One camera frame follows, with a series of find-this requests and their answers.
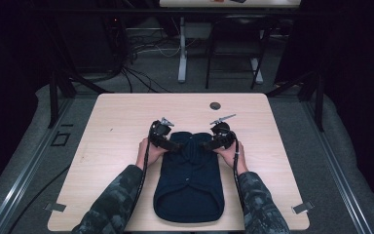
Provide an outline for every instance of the small round object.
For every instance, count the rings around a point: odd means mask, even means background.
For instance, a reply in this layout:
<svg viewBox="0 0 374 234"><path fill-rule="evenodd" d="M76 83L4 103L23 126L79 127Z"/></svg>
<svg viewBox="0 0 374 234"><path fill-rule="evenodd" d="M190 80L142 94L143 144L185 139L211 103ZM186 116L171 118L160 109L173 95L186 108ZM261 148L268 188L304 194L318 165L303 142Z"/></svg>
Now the small round object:
<svg viewBox="0 0 374 234"><path fill-rule="evenodd" d="M220 107L221 107L221 105L218 102L212 102L210 104L210 108L213 109L213 110L218 110L218 109L220 109Z"/></svg>

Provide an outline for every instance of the hand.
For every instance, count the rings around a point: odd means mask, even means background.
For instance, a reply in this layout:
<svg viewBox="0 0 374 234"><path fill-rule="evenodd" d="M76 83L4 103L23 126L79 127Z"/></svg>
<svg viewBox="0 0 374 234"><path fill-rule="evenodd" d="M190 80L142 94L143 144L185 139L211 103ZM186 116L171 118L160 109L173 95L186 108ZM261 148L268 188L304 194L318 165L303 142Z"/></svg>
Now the hand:
<svg viewBox="0 0 374 234"><path fill-rule="evenodd" d="M148 138L144 138L138 146L138 156L136 158L135 165L138 166L141 170L144 168L144 157L145 151L147 149ZM148 150L148 163L147 167L155 163L161 155L166 153L167 150L161 147L157 147L154 144L150 143L150 149Z"/></svg>
<svg viewBox="0 0 374 234"><path fill-rule="evenodd" d="M223 157L224 162L226 162L229 167L233 168L235 162L235 153L236 153L236 142L234 141L233 144L225 149L224 147L216 148L213 150L214 152L218 153L221 157ZM238 175L248 172L247 165L245 164L244 158L244 147L242 143L239 141L239 159L238 159Z"/></svg>

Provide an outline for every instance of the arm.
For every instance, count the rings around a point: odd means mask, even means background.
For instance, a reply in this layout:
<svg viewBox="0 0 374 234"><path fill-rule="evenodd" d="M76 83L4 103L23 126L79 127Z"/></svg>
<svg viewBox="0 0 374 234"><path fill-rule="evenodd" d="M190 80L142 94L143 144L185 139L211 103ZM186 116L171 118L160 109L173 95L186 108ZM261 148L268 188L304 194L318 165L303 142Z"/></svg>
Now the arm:
<svg viewBox="0 0 374 234"><path fill-rule="evenodd" d="M218 148L214 149L214 152L221 155L226 164L233 168L235 142L228 149ZM245 233L290 233L281 212L273 202L269 189L258 174L248 170L241 142L239 142L238 175L244 199Z"/></svg>
<svg viewBox="0 0 374 234"><path fill-rule="evenodd" d="M131 217L134 199L142 179L144 155L148 144L145 138L138 148L135 165L127 166L95 200L80 224L72 233L123 233ZM166 152L152 144L149 147L148 166Z"/></svg>

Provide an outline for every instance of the camouflage sleeve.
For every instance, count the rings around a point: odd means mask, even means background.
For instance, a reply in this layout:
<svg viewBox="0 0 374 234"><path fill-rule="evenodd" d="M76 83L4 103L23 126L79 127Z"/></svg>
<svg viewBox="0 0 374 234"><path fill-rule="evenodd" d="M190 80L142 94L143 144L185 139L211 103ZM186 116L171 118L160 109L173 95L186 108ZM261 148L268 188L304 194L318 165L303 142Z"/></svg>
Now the camouflage sleeve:
<svg viewBox="0 0 374 234"><path fill-rule="evenodd" d="M239 184L244 199L245 233L290 233L269 189L258 174L241 174Z"/></svg>
<svg viewBox="0 0 374 234"><path fill-rule="evenodd" d="M140 168L127 166L95 200L72 233L123 233L141 177Z"/></svg>

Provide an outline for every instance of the desk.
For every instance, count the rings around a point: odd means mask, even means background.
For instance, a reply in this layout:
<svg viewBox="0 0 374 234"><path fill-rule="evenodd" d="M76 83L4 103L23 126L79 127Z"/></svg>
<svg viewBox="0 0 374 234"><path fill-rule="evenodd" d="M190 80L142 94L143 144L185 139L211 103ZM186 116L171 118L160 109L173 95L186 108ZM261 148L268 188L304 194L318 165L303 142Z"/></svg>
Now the desk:
<svg viewBox="0 0 374 234"><path fill-rule="evenodd" d="M165 8L284 8L296 9L301 0L246 0L238 3L231 0L215 2L214 0L160 0L160 6ZM180 21L180 65L178 68L178 82L184 83L187 70L187 52L185 50L185 22ZM257 67L257 60L252 59L253 70ZM256 83L262 84L261 73L257 75Z"/></svg>
<svg viewBox="0 0 374 234"><path fill-rule="evenodd" d="M209 105L217 101L221 108ZM210 122L226 121L244 145L248 168L257 172L270 189L290 229L309 226L306 214L291 207L302 203L284 151L281 136L266 96L262 94L108 94L99 96L84 131L48 227L67 231L77 225L107 185L136 159L139 142L151 123L166 117L175 126L170 133L188 131L211 134ZM223 216L214 222L173 223L160 219L153 209L161 159L150 166L127 231L243 230L243 213L232 169L219 157L225 199Z"/></svg>

